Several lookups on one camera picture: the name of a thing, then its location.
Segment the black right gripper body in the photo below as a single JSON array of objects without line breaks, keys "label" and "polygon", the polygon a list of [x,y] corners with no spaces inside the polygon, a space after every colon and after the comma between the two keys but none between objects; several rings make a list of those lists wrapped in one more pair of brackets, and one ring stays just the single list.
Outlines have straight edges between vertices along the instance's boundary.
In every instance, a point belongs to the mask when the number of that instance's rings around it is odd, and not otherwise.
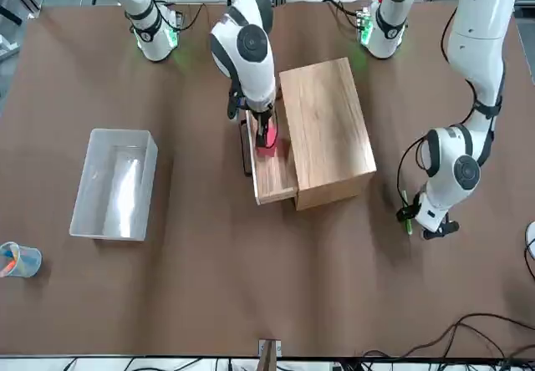
[{"label": "black right gripper body", "polygon": [[259,129],[269,129],[277,125],[276,112],[274,110],[266,110],[264,112],[255,112],[254,118],[257,121]]}]

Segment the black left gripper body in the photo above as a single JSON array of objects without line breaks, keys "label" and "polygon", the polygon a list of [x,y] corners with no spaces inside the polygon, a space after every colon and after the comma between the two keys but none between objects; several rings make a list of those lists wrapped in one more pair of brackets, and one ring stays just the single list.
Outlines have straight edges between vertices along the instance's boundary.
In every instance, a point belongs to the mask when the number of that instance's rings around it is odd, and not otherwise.
[{"label": "black left gripper body", "polygon": [[436,231],[429,231],[424,229],[422,237],[424,240],[432,240],[439,237],[445,237],[451,233],[455,233],[459,230],[460,226],[457,221],[442,222]]}]

